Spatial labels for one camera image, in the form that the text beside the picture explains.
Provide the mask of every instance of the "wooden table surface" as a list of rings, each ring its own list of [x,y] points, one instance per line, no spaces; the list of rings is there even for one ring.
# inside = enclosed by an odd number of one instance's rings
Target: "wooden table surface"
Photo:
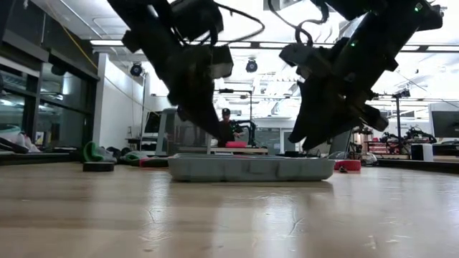
[[[459,257],[459,178],[387,168],[321,183],[0,167],[1,257]]]

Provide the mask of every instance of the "cap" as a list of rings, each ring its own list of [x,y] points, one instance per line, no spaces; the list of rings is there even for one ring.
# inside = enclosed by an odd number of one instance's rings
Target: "cap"
[[[222,115],[230,115],[230,114],[231,114],[231,110],[229,108],[222,109]]]

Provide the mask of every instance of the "gray bin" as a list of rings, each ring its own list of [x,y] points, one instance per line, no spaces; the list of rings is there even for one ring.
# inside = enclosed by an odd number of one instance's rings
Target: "gray bin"
[[[321,181],[333,175],[335,161],[325,158],[176,154],[169,173],[177,181]]]

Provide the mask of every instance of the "person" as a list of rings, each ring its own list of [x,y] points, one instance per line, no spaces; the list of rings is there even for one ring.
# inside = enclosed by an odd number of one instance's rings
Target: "person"
[[[222,120],[219,122],[219,129],[222,135],[222,138],[218,141],[218,146],[220,148],[225,147],[227,142],[235,141],[235,138],[239,138],[244,135],[244,132],[241,128],[234,126],[230,120],[231,110],[229,108],[224,108],[222,110]]]

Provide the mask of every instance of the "red object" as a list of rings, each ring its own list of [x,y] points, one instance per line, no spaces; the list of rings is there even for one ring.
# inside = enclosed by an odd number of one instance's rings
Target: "red object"
[[[227,148],[246,148],[247,143],[245,141],[234,141],[234,142],[227,142]]]
[[[345,168],[347,171],[360,171],[361,162],[360,161],[337,161],[333,169],[339,170],[340,167]]]

